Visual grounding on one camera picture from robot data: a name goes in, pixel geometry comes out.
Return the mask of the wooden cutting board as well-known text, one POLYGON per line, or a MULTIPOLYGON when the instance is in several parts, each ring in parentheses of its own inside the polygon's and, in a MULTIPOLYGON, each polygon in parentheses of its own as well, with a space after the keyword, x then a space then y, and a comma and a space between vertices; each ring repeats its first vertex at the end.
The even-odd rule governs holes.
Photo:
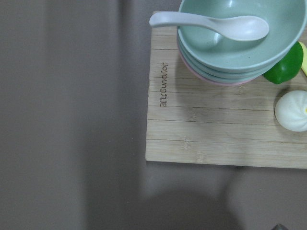
POLYGON ((307 134, 283 128, 280 97, 305 90, 302 73, 275 85, 259 76, 235 84, 202 80, 184 63, 177 29, 151 37, 147 161, 304 169, 307 134))

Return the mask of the green stacked bowls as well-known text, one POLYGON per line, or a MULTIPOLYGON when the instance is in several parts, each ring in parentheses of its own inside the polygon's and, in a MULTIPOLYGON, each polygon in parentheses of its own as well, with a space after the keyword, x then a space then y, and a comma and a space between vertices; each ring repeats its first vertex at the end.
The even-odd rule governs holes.
POLYGON ((234 74, 274 66, 299 40, 307 23, 305 0, 184 0, 179 12, 213 18, 253 15, 269 24, 269 33, 251 42, 234 41, 202 27, 177 29, 192 57, 211 69, 234 74))

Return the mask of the white ceramic spoon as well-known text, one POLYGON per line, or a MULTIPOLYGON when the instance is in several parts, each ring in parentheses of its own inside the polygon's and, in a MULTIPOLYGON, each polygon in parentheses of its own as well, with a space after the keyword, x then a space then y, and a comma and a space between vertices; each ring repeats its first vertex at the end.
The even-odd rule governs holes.
POLYGON ((197 26, 203 27, 235 41, 255 41, 268 35, 268 23, 256 16, 213 18, 186 12, 161 11, 149 19, 151 27, 197 26))

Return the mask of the white steamed bun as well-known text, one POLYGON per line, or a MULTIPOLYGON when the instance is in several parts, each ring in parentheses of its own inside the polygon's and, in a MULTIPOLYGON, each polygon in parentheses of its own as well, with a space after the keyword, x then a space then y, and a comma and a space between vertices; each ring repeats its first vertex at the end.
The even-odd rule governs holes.
POLYGON ((275 117, 284 128, 294 132, 307 130, 307 92, 296 90, 283 95, 277 102, 275 117))

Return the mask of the green lime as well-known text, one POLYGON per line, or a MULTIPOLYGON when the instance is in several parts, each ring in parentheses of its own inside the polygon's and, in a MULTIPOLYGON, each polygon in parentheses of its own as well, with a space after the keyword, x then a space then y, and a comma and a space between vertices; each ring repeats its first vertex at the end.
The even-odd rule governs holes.
POLYGON ((296 42, 289 52, 269 71, 263 74, 264 78, 274 84, 281 84, 294 78, 303 65, 304 51, 299 42, 296 42))

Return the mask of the yellow plastic knife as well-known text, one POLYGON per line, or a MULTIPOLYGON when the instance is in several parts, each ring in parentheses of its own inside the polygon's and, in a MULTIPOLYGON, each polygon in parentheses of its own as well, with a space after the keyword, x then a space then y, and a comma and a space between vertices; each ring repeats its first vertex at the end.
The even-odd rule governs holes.
POLYGON ((302 62, 301 69, 304 72, 305 76, 307 76, 307 47, 301 41, 299 41, 299 44, 301 45, 302 50, 303 50, 303 62, 302 62))

